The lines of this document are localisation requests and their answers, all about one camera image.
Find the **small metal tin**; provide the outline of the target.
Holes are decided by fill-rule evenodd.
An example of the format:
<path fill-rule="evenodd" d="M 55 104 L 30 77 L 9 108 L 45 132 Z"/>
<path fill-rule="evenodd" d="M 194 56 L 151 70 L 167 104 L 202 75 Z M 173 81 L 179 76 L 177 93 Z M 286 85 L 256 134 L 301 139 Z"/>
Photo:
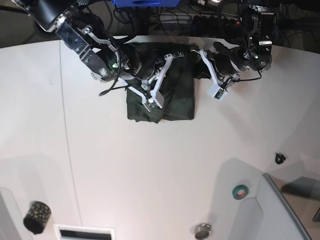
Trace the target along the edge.
<path fill-rule="evenodd" d="M 194 229 L 196 240 L 205 240 L 211 235 L 212 226 L 208 223 L 200 223 Z"/>

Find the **black yellow-dotted cup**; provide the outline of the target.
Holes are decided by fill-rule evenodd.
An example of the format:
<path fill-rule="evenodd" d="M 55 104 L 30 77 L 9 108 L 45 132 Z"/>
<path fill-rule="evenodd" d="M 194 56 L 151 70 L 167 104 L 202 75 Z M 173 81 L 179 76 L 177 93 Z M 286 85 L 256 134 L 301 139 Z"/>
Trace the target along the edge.
<path fill-rule="evenodd" d="M 33 201 L 23 219 L 24 227 L 34 235 L 42 234 L 52 211 L 48 205 L 40 201 Z"/>

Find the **white slotted tray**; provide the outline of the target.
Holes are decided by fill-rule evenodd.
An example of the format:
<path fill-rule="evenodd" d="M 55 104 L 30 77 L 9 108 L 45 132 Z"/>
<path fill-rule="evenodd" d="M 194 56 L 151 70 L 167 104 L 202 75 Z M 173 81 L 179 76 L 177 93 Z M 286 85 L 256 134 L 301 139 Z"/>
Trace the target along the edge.
<path fill-rule="evenodd" d="M 115 240 L 114 228 L 54 224 L 58 240 Z"/>

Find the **dark green t-shirt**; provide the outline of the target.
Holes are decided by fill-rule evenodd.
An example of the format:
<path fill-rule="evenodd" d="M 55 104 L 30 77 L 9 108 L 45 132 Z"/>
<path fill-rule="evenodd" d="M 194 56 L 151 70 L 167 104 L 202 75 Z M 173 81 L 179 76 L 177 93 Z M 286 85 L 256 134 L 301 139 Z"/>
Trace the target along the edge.
<path fill-rule="evenodd" d="M 143 42 L 133 43 L 141 59 L 148 66 L 160 57 L 173 54 L 172 63 L 159 88 L 164 97 L 163 107 L 152 106 L 148 111 L 142 98 L 132 90 L 127 90 L 127 118 L 136 122 L 159 123 L 161 120 L 183 121 L 195 117 L 195 79 L 209 79 L 210 74 L 195 44 Z"/>

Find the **blue box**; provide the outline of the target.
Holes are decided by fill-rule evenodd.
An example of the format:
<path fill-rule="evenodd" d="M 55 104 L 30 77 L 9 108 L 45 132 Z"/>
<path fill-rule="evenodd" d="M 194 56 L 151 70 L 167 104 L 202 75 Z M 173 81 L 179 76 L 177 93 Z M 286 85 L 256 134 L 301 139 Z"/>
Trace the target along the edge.
<path fill-rule="evenodd" d="M 176 7 L 180 0 L 111 0 L 117 7 Z"/>

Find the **green tape roll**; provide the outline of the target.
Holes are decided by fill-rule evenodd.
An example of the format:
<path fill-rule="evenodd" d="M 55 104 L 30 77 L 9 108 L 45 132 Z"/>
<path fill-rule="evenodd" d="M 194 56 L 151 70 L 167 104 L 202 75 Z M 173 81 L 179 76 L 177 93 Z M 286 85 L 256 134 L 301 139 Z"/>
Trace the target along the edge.
<path fill-rule="evenodd" d="M 249 194 L 249 188 L 246 185 L 240 184 L 233 188 L 232 196 L 235 200 L 242 200 Z"/>

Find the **small black clip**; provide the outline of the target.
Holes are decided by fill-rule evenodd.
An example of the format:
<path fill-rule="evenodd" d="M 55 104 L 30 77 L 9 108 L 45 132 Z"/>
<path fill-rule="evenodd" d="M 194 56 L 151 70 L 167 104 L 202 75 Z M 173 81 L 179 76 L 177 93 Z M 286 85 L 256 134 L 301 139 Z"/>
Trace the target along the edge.
<path fill-rule="evenodd" d="M 276 153 L 275 153 L 275 159 L 274 159 L 274 161 L 275 161 L 275 163 L 276 163 L 277 165 L 283 164 L 286 160 L 287 160 L 287 156 L 286 156 L 285 154 L 283 154 L 283 153 L 281 153 L 281 152 L 276 152 Z"/>

